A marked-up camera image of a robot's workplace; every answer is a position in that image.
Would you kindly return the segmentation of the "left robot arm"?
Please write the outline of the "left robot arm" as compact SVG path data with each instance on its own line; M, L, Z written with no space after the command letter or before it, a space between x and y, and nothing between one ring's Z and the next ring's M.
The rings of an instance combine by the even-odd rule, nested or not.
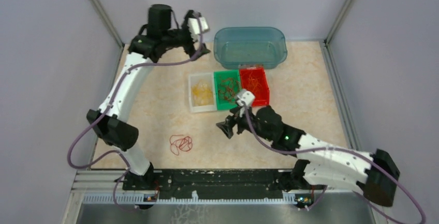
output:
M205 17L188 10L181 24L171 27L175 13L171 6L154 4L148 8L147 23L131 40L127 57L110 93L97 110L89 110L86 119L103 142L127 161L122 177L124 190L148 190L156 187L154 167L137 144L138 128L127 120L135 98L146 77L169 50L183 48L192 62L210 53L202 36L209 31Z

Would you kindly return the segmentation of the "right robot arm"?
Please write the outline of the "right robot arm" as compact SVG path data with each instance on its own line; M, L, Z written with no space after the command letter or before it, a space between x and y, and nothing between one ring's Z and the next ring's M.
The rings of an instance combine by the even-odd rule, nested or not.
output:
M393 206L400 170L385 150L343 152L339 146L285 124L271 106L255 114L246 114L243 108L235 107L216 126L228 139L232 138L234 127L238 135L244 131L255 132L260 139L270 142L272 151L296 157L290 180L298 189L311 186L348 189L377 205Z

